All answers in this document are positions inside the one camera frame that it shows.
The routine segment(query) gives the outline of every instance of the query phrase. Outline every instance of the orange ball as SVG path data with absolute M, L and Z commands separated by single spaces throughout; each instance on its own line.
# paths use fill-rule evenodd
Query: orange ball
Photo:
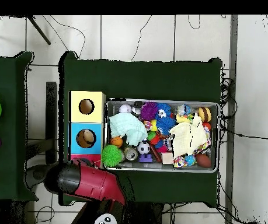
M 110 140 L 110 144 L 113 144 L 115 146 L 117 146 L 118 148 L 120 148 L 122 146 L 123 140 L 122 138 L 120 138 L 120 136 L 115 137 L 115 138 L 111 138 Z
M 210 123 L 208 123 L 208 122 L 203 122 L 202 125 L 203 125 L 203 127 L 206 126 L 206 127 L 208 128 L 209 131 L 211 130 L 211 125 L 210 125 Z

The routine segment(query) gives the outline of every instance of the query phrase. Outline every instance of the circular hole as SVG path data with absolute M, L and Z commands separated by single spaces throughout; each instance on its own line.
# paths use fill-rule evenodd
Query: circular hole
M 92 100 L 84 99 L 79 103 L 79 111 L 82 114 L 90 114 L 94 110 L 94 103 Z
M 76 142 L 82 148 L 91 148 L 96 142 L 96 135 L 91 129 L 83 129 L 76 136 Z

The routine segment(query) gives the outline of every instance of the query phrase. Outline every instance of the yellow box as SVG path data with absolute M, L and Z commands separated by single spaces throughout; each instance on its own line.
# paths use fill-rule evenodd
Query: yellow box
M 103 123 L 106 96 L 102 92 L 71 91 L 71 122 Z

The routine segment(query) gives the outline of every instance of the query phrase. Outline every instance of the light blue cloth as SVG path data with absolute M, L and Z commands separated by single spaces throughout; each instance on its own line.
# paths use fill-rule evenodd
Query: light blue cloth
M 146 127 L 131 113 L 118 113 L 109 120 L 112 138 L 127 135 L 126 143 L 134 146 L 147 138 Z

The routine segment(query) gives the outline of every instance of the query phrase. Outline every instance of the yellow toy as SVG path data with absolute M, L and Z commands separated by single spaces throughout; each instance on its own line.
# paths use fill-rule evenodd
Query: yellow toy
M 190 120 L 185 115 L 180 116 L 179 114 L 177 114 L 176 115 L 176 122 L 177 123 L 190 123 Z
M 156 127 L 156 120 L 151 120 L 150 123 L 152 124 L 152 126 L 150 127 L 150 130 L 157 131 L 158 127 Z

